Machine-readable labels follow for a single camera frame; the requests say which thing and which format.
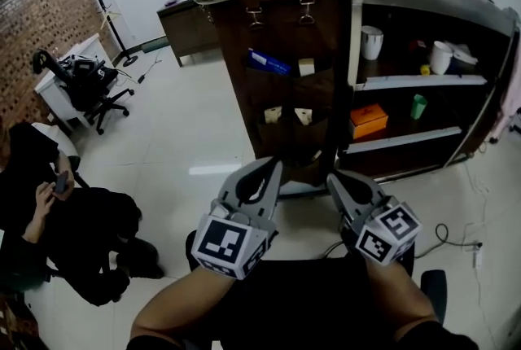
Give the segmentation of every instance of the white mug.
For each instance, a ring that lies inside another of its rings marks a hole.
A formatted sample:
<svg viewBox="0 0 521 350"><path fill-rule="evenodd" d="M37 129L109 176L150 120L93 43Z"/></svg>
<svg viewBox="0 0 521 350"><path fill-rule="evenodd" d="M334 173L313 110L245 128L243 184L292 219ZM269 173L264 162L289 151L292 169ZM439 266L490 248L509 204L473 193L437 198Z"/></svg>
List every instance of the white mug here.
<svg viewBox="0 0 521 350"><path fill-rule="evenodd" d="M383 44L383 32L373 26L361 28L361 55L367 60L375 60L380 55Z"/></svg>
<svg viewBox="0 0 521 350"><path fill-rule="evenodd" d="M431 70L438 75L446 73L453 59L453 54L454 51L443 42L434 42L431 55Z"/></svg>

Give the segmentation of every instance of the white table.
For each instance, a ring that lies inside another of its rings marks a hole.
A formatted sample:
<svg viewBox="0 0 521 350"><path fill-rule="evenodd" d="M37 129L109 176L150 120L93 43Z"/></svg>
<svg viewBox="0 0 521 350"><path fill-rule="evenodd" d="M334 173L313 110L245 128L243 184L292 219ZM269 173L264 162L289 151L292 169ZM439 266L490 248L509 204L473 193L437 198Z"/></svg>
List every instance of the white table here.
<svg viewBox="0 0 521 350"><path fill-rule="evenodd" d="M99 41L99 35L97 33L89 37L86 41L74 45L60 60L70 55L82 55L86 58L97 59L98 61L104 60L105 66L114 68L107 52L105 52ZM72 131L72 127L68 123L68 120L73 118L77 118L85 127L90 127L89 121L85 118L85 113L79 112L72 106L67 92L60 87L62 84L62 81L58 79L52 71L47 71L36 87L34 87L34 90L37 94L42 96L53 114L60 119L69 130Z"/></svg>

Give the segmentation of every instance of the smartphone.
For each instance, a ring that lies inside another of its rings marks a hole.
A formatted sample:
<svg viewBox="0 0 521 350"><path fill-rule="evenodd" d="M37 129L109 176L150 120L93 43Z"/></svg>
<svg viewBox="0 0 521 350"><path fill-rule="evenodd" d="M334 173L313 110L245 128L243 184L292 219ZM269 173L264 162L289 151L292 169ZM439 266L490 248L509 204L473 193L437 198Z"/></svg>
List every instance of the smartphone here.
<svg viewBox="0 0 521 350"><path fill-rule="evenodd" d="M62 194L68 188L68 171L65 171L58 175L58 179L56 180L55 193Z"/></svg>

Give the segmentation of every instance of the green cup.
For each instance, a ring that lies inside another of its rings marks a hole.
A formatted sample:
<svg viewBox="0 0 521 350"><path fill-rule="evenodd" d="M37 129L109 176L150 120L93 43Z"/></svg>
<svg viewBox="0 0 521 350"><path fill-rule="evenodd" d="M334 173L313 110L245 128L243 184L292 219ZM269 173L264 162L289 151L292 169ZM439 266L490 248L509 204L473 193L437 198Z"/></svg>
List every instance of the green cup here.
<svg viewBox="0 0 521 350"><path fill-rule="evenodd" d="M411 118L415 120L419 119L422 116L423 110L425 110L426 106L427 100L425 97L422 97L420 94L416 94L413 100L413 109L410 112Z"/></svg>

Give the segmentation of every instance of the brick wall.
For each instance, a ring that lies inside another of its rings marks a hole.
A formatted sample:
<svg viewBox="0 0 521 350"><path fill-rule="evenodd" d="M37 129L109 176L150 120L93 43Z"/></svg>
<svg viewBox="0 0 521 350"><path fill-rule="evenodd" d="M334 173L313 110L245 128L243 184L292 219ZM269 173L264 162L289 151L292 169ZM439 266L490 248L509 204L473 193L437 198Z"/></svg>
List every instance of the brick wall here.
<svg viewBox="0 0 521 350"><path fill-rule="evenodd" d="M33 88L43 74L33 74L33 52L54 56L99 33L108 56L120 51L94 0L0 0L0 116L5 125L45 122L49 110Z"/></svg>

